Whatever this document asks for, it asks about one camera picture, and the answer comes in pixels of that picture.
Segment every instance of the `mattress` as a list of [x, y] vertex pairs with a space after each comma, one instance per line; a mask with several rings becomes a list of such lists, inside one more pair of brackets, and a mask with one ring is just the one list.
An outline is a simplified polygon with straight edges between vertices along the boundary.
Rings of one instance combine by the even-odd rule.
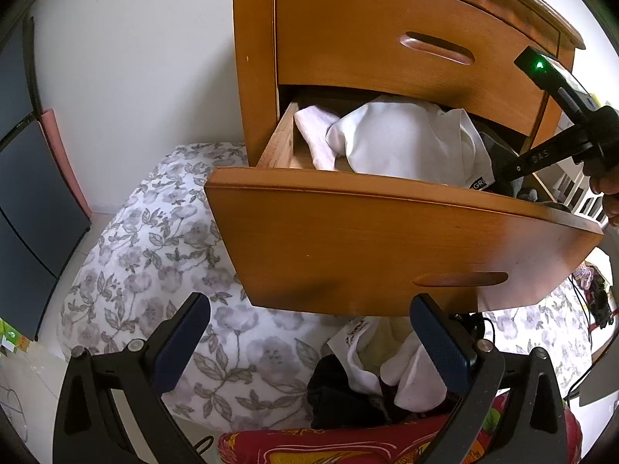
[[[176, 388], [163, 395], [171, 413], [222, 432], [309, 427], [307, 382], [350, 318], [251, 305], [203, 192], [209, 173], [229, 165], [247, 165], [242, 144], [183, 145], [157, 164], [84, 261], [58, 338], [67, 360], [76, 345], [116, 352], [148, 338], [199, 291], [210, 299], [211, 319]], [[569, 281], [538, 305], [486, 316], [499, 349], [549, 350], [562, 394], [591, 364], [586, 318]]]

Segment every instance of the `screw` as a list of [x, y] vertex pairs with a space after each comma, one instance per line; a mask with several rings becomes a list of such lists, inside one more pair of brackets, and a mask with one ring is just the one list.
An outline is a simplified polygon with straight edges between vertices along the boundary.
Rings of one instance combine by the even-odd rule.
[[491, 350], [494, 349], [494, 345], [490, 340], [482, 338], [481, 340], [477, 341], [477, 348], [484, 353], [489, 353]]
[[540, 358], [540, 359], [548, 358], [548, 355], [547, 355], [546, 351], [544, 349], [542, 349], [541, 347], [536, 347], [535, 348], [535, 355], [538, 358]]
[[129, 349], [132, 353], [137, 353], [144, 348], [144, 340], [141, 338], [134, 338], [127, 344], [127, 349]]
[[71, 349], [71, 358], [81, 358], [86, 353], [86, 348], [83, 345], [76, 345]]

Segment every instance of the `dark gray cabinet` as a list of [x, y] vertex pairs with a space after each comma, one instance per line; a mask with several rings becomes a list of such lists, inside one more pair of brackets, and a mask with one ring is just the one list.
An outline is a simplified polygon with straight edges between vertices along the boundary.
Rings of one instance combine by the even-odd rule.
[[36, 339], [52, 292], [90, 222], [56, 165], [33, 108], [23, 26], [0, 37], [0, 317]]

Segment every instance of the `red patterned fabric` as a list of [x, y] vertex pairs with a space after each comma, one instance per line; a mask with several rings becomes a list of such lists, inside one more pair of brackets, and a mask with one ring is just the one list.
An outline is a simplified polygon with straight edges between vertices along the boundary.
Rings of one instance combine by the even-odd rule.
[[[507, 395], [494, 400], [464, 464], [480, 459], [492, 440]], [[568, 463], [580, 460], [583, 433], [565, 410]], [[225, 464], [413, 464], [448, 416], [371, 429], [287, 429], [222, 434], [219, 455]]]

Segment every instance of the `open drawer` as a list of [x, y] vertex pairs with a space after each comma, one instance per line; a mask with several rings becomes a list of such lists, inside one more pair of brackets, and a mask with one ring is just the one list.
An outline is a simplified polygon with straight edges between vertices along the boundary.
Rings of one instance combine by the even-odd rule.
[[493, 193], [317, 171], [289, 105], [257, 167], [205, 191], [254, 305], [406, 316], [427, 292], [447, 312], [538, 303], [602, 237], [584, 218]]

